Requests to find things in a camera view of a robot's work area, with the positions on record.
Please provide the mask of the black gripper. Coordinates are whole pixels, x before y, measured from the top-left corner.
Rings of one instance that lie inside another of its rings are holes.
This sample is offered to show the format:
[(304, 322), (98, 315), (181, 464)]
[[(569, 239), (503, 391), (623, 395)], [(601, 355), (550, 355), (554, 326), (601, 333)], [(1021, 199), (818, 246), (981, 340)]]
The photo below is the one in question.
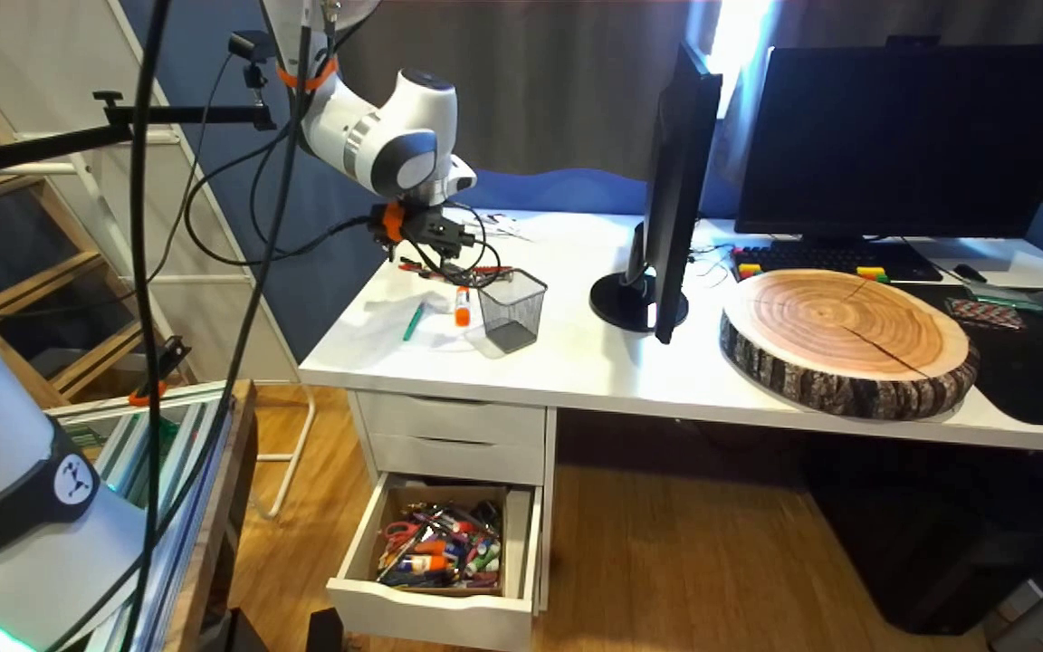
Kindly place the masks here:
[(438, 206), (424, 203), (380, 203), (373, 210), (373, 235), (395, 250), (398, 243), (431, 246), (442, 257), (456, 257), (474, 235), (449, 221)]

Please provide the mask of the grey robot base with logo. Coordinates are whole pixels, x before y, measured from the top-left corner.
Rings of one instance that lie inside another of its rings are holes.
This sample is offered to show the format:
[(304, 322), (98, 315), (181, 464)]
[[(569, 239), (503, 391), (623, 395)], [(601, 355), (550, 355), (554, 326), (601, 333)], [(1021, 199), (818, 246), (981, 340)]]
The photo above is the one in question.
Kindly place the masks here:
[(134, 590), (145, 514), (0, 362), (0, 652), (54, 652)]

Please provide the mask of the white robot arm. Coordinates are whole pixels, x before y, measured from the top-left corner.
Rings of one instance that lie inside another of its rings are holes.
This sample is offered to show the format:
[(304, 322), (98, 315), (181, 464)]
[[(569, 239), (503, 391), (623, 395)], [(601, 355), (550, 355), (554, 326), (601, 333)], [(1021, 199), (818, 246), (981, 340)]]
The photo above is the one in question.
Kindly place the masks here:
[(442, 257), (471, 246), (471, 235), (442, 206), (478, 174), (456, 156), (460, 94), (453, 83), (402, 69), (384, 105), (359, 98), (330, 76), (308, 116), (304, 145), (377, 196), (369, 232), (384, 246), (413, 243)]

